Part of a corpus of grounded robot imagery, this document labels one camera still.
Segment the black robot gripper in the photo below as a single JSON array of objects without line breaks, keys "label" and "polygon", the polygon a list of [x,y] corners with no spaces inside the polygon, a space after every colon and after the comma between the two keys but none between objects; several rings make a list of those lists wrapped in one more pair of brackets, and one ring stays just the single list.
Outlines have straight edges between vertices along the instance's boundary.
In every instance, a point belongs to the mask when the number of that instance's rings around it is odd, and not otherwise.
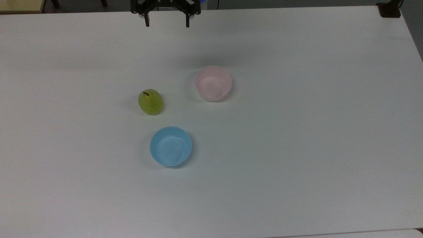
[{"label": "black robot gripper", "polygon": [[185,14],[186,27],[193,15],[201,13],[201,0],[130,0],[130,12],[141,15],[146,27],[150,26],[149,13],[156,9],[172,9]]}]

